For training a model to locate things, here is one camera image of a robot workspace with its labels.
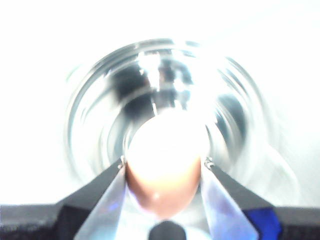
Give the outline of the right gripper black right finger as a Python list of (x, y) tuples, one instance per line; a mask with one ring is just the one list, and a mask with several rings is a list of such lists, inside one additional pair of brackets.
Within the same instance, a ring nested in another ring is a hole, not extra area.
[(210, 157), (201, 161), (200, 192), (213, 240), (318, 240), (320, 210), (278, 207), (234, 180)]

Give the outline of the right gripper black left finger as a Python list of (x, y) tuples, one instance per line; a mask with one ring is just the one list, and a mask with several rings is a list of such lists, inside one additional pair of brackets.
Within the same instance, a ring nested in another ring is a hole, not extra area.
[(2, 204), (0, 238), (2, 240), (73, 239), (123, 169), (123, 161), (116, 160), (91, 182), (57, 203)]

